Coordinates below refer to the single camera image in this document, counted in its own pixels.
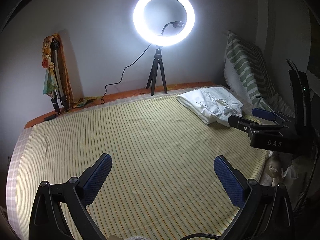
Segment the gloved right hand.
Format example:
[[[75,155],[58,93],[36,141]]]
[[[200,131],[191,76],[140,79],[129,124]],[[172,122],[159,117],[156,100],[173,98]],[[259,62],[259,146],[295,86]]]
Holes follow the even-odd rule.
[[[298,173],[288,154],[269,151],[265,168],[266,174],[271,178],[271,186],[278,183],[291,186],[298,179]]]

